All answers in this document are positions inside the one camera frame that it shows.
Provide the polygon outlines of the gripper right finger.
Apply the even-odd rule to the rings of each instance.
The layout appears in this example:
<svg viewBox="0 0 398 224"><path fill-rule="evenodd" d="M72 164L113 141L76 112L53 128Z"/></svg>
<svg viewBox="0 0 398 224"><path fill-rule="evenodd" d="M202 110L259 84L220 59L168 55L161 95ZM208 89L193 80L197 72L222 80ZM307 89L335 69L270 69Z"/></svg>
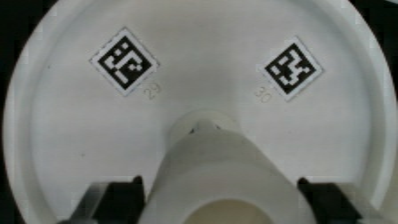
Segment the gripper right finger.
<svg viewBox="0 0 398 224"><path fill-rule="evenodd" d="M296 180L296 189L311 206L316 224L371 224L380 213L359 188L348 182Z"/></svg>

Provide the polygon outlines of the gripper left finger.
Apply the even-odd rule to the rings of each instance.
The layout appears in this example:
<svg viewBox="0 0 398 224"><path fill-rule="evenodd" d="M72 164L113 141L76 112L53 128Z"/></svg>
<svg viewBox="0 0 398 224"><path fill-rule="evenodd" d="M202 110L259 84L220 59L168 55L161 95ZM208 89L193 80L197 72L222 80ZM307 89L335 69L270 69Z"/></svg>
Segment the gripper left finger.
<svg viewBox="0 0 398 224"><path fill-rule="evenodd" d="M144 180L92 183L71 216L56 224L136 224L145 206Z"/></svg>

